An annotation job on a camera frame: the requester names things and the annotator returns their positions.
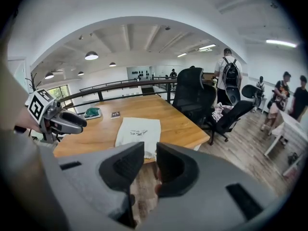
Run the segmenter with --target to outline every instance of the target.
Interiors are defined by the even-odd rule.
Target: office chair
[[[233,107],[233,109],[223,110],[223,117],[219,119],[218,122],[216,122],[216,120],[212,117],[212,114],[207,116],[205,125],[208,125],[208,127],[202,129],[212,131],[210,145],[213,145],[214,143],[215,132],[224,137],[225,142],[228,141],[228,137],[225,135],[225,133],[232,131],[236,123],[240,120],[241,116],[251,111],[256,105],[260,105],[261,97],[259,96],[259,91],[260,88],[252,85],[246,85],[242,89],[242,95],[246,98],[252,99],[252,101],[241,100]]]
[[[201,125],[216,98],[215,88],[202,83],[202,73],[202,68],[188,68],[179,73],[172,104],[197,125]]]

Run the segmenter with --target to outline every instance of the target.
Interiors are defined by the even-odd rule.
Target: white paper bag
[[[156,143],[160,140],[160,130],[159,120],[124,117],[115,146],[143,141],[144,157],[154,158]]]

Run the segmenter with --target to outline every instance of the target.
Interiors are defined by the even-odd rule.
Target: black t-shirt
[[[176,73],[176,72],[171,72],[170,76],[171,76],[171,77],[176,77],[176,76],[177,76],[177,73]]]
[[[298,119],[304,108],[308,105],[308,91],[298,87],[294,93],[294,97],[295,103],[292,115]]]
[[[282,80],[279,80],[275,86],[278,91],[285,97],[290,97],[290,90],[288,85],[284,85]],[[285,99],[279,97],[278,95],[274,95],[274,102],[276,103],[278,109],[283,110]]]

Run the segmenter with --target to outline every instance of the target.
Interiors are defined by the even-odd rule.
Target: white t-shirt
[[[233,63],[235,58],[233,56],[226,56],[226,59],[228,60],[229,63]],[[216,63],[216,66],[215,66],[215,71],[218,71],[219,72],[219,77],[218,77],[218,84],[217,84],[217,87],[219,89],[222,89],[222,90],[225,90],[226,87],[225,87],[225,83],[222,81],[222,75],[223,75],[223,70],[225,68],[225,66],[227,65],[225,59],[223,58],[220,58],[218,60],[218,62]],[[243,70],[242,70],[242,65],[241,63],[236,60],[236,63],[235,65],[237,66],[237,68],[239,69],[240,71],[240,74],[243,73]]]

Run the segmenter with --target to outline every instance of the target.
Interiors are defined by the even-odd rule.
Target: window
[[[56,99],[65,98],[65,97],[68,97],[70,95],[67,85],[49,89],[49,90],[47,90],[47,92],[49,92]],[[66,100],[66,101],[61,103],[62,107],[65,107],[67,105],[74,105],[73,101],[70,99],[70,100]],[[75,108],[68,108],[68,110],[76,113]]]

